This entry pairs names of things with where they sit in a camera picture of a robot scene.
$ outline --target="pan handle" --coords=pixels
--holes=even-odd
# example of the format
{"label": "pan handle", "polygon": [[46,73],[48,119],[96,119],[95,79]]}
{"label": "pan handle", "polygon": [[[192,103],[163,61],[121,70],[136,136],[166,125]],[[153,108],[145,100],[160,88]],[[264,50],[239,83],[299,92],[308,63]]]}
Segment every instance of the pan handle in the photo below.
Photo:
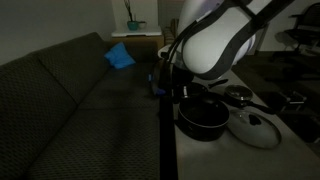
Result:
{"label": "pan handle", "polygon": [[263,112],[265,112],[267,114],[276,114],[275,110],[273,110],[273,109],[271,109],[269,107],[266,107],[266,106],[262,106],[260,104],[256,104],[256,103],[254,103],[252,101],[248,101],[247,105],[251,106],[251,107],[255,107],[255,108],[257,108],[257,109],[259,109],[259,110],[261,110],[261,111],[263,111]]}

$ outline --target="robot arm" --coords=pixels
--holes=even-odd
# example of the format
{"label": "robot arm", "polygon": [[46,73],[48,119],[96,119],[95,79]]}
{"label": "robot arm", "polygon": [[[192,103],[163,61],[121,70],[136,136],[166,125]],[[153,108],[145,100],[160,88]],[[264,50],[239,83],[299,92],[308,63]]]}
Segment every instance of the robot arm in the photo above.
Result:
{"label": "robot arm", "polygon": [[253,46],[254,34],[294,0],[185,0],[174,64],[211,80],[228,71]]}

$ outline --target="blue pillow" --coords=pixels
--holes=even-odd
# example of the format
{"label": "blue pillow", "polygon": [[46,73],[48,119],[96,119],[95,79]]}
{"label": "blue pillow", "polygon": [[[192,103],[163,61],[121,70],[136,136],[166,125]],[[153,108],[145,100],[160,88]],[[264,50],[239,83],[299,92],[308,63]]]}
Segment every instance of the blue pillow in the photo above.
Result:
{"label": "blue pillow", "polygon": [[104,55],[104,57],[107,58],[111,66],[115,67],[116,69],[121,69],[136,63],[127,53],[127,50],[122,42],[113,46],[110,51]]}

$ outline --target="table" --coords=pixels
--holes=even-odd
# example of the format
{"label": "table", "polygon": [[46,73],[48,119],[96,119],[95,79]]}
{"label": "table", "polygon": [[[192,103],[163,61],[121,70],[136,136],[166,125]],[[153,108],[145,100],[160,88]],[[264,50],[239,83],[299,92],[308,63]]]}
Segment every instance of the table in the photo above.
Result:
{"label": "table", "polygon": [[111,42],[146,42],[153,41],[157,43],[158,50],[164,46],[164,36],[161,28],[146,27],[138,29],[137,31],[130,31],[128,29],[117,29],[111,34]]}
{"label": "table", "polygon": [[[223,75],[228,83],[210,91],[223,93],[229,84],[245,85],[232,71]],[[213,81],[195,78],[204,85]],[[254,102],[264,104],[256,95]],[[178,105],[174,105],[177,119]],[[236,139],[228,130],[215,141],[201,142],[186,136],[175,126],[178,176],[182,180],[205,179],[320,179],[320,159],[277,116],[256,112],[274,123],[280,130],[282,142],[272,150],[255,148]]]}

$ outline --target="dark floor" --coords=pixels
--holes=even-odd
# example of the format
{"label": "dark floor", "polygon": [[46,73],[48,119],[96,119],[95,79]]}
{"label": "dark floor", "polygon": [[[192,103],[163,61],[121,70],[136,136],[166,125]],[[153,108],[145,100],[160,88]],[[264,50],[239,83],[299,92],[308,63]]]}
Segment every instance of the dark floor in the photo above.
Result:
{"label": "dark floor", "polygon": [[296,91],[306,97],[307,101],[302,110],[295,111],[293,109],[296,106],[293,106],[290,110],[280,112],[279,117],[320,157],[320,138],[317,138],[320,137],[320,80],[288,80],[291,76],[286,76],[283,69],[291,69],[293,64],[283,59],[274,62],[270,59],[246,56],[232,67],[232,71],[269,106],[281,104],[283,101],[276,95],[287,90]]}

